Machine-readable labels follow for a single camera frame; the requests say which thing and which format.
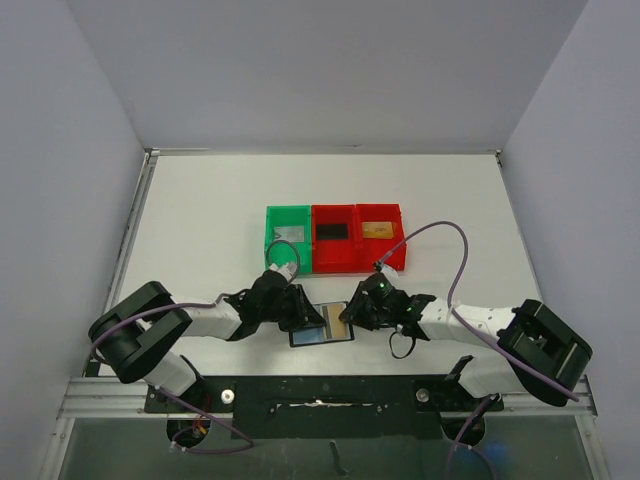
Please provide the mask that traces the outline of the gold card in bin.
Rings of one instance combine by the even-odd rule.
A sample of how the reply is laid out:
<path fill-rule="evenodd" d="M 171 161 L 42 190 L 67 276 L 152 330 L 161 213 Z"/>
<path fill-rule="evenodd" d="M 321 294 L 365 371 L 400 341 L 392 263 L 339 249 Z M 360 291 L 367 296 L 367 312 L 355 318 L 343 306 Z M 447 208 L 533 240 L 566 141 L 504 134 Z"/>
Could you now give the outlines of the gold card in bin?
<path fill-rule="evenodd" d="M 396 232 L 396 223 L 393 221 L 366 221 L 361 226 L 363 239 L 391 240 Z"/>

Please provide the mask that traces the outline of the black card in bin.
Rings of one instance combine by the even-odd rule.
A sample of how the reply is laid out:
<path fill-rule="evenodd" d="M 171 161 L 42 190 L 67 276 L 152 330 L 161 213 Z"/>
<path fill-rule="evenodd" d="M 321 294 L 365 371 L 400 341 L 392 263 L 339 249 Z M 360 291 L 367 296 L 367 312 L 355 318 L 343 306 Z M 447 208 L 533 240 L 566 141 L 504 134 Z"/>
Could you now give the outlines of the black card in bin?
<path fill-rule="evenodd" d="M 316 238 L 318 241 L 347 240 L 349 228 L 345 223 L 317 224 Z"/>

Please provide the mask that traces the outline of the gold card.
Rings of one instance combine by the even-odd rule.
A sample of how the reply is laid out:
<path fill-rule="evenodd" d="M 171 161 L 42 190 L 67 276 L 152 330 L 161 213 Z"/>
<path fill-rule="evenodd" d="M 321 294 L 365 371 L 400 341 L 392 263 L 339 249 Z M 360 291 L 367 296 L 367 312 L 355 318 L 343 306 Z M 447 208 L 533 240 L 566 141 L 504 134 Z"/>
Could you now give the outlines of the gold card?
<path fill-rule="evenodd" d="M 393 221 L 366 221 L 361 226 L 363 239 L 391 240 L 396 232 L 396 223 Z"/>
<path fill-rule="evenodd" d="M 340 319 L 340 314 L 344 308 L 345 305 L 343 303 L 329 303 L 323 307 L 328 340 L 344 341 L 350 338 L 349 325 Z"/>

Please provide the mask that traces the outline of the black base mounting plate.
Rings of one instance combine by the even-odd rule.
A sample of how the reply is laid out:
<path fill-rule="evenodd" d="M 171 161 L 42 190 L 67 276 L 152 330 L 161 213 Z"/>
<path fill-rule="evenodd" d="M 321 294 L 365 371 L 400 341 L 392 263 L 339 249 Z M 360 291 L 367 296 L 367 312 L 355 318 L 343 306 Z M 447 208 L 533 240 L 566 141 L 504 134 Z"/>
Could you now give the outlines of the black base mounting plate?
<path fill-rule="evenodd" d="M 448 374 L 206 376 L 182 398 L 253 439 L 439 439 L 480 403 Z"/>

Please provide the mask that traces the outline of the red plastic bin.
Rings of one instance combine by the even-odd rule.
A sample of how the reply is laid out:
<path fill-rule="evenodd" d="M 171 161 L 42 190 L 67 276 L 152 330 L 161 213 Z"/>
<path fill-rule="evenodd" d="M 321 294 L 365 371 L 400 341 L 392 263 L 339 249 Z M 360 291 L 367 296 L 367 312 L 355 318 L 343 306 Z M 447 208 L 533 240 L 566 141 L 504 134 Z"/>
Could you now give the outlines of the red plastic bin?
<path fill-rule="evenodd" d="M 355 206 L 314 204 L 311 215 L 312 272 L 355 273 L 358 264 Z"/>
<path fill-rule="evenodd" d="M 374 263 L 405 237 L 398 204 L 356 204 L 356 232 L 361 234 L 359 268 L 374 270 Z"/>

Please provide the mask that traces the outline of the black leather card holder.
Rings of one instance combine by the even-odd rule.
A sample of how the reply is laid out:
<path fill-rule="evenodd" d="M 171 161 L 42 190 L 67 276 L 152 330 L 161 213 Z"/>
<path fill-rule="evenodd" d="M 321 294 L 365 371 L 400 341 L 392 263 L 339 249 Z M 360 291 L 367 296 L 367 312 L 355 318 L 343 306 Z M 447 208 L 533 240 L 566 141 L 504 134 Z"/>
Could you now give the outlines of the black leather card holder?
<path fill-rule="evenodd" d="M 329 303 L 343 303 L 346 307 L 346 302 L 329 302 Z M 323 307 L 329 303 L 320 303 L 314 304 L 314 307 L 317 311 L 324 317 L 323 315 Z M 304 329 L 296 332 L 289 333 L 289 346 L 291 348 L 298 347 L 307 347 L 314 345 L 324 345 L 324 344 L 332 344 L 332 343 L 342 343 L 342 342 L 350 342 L 355 340 L 355 334 L 353 330 L 353 326 L 349 325 L 350 329 L 350 338 L 348 340 L 339 341 L 339 340 L 328 340 L 326 337 L 326 327 L 325 328 L 312 328 L 312 329 Z"/>

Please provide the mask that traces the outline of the silver card in bin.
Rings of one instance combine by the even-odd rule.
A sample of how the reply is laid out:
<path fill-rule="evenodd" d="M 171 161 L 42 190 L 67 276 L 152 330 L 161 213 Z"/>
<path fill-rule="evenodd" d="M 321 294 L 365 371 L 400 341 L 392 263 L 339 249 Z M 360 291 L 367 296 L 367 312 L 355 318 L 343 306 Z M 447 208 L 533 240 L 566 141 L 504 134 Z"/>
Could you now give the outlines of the silver card in bin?
<path fill-rule="evenodd" d="M 290 243 L 302 243 L 305 241 L 305 227 L 302 225 L 277 226 L 273 229 L 273 239 Z"/>

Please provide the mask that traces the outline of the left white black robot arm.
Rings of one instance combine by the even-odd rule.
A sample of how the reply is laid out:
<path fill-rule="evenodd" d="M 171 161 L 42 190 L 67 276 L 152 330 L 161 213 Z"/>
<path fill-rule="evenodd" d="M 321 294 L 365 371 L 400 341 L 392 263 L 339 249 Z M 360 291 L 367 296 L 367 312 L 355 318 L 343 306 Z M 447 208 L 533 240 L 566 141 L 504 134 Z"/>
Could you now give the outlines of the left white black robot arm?
<path fill-rule="evenodd" d="M 91 355 L 123 384 L 143 380 L 181 396 L 200 381 L 195 367 L 172 351 L 184 336 L 236 342 L 264 323 L 286 333 L 326 325 L 293 278 L 285 266 L 269 268 L 251 287 L 210 303 L 179 302 L 160 282 L 149 281 L 91 325 Z"/>

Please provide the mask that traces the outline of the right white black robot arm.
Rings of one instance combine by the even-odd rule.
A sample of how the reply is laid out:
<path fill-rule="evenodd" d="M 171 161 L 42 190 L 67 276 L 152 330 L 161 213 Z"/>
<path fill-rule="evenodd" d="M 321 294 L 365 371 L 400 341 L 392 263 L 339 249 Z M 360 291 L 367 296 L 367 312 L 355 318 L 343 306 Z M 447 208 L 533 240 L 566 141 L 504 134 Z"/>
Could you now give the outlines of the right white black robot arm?
<path fill-rule="evenodd" d="M 414 342 L 452 341 L 484 347 L 456 373 L 473 398 L 527 392 L 563 407 L 574 392 L 593 349 L 544 303 L 527 299 L 516 307 L 455 306 L 429 294 L 409 295 L 382 273 L 361 281 L 341 321 L 374 331 L 390 328 Z"/>

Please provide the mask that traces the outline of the green plastic bin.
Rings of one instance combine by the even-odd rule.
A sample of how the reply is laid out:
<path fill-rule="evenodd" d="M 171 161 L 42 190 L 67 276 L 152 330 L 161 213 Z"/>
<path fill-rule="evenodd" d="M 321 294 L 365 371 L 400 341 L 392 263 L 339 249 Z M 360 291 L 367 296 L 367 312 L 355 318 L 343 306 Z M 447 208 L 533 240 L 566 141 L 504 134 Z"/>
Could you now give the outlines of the green plastic bin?
<path fill-rule="evenodd" d="M 300 274 L 310 274 L 312 272 L 311 220 L 310 205 L 267 206 L 264 247 L 268 249 L 271 246 L 271 250 L 265 264 L 281 265 L 296 261 L 296 254 L 290 246 L 274 243 L 276 240 L 284 240 L 293 244 L 298 252 Z"/>

